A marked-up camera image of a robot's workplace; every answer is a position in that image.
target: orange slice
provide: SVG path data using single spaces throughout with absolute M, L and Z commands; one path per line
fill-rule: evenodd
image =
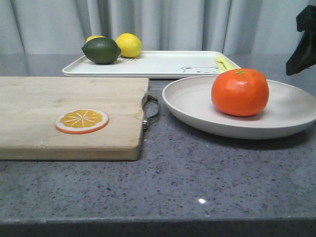
M 55 127 L 64 133 L 85 134 L 105 127 L 109 116 L 95 109 L 79 109 L 64 113 L 55 123 Z

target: curtain fold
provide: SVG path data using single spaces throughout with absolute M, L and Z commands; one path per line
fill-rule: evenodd
M 0 0 L 0 53 L 82 54 L 90 35 L 136 34 L 144 50 L 291 54 L 316 0 Z

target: metal handle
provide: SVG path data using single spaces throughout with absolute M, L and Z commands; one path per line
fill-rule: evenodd
M 157 104 L 157 109 L 156 109 L 156 111 L 155 111 L 155 113 L 153 115 L 150 115 L 149 117 L 146 117 L 143 120 L 143 130 L 144 131 L 146 131 L 151 124 L 153 124 L 154 122 L 157 121 L 158 115 L 159 115 L 159 101 L 158 101 L 158 98 L 156 98 L 152 94 L 148 93 L 148 95 L 147 95 L 147 102 L 149 102 L 149 101 L 153 101 L 154 103 L 156 103 Z

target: gray countertop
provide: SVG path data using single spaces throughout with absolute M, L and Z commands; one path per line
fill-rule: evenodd
M 316 96 L 316 68 L 289 77 L 289 56 L 228 55 Z M 79 57 L 0 55 L 0 76 L 63 76 Z M 261 141 L 204 133 L 166 108 L 170 82 L 150 82 L 160 115 L 138 161 L 0 161 L 0 236 L 316 236 L 316 126 Z

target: tangerine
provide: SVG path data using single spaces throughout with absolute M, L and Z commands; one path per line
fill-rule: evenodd
M 214 106 L 226 114 L 242 117 L 258 114 L 269 99 L 266 76 L 250 68 L 226 71 L 212 85 L 211 98 Z

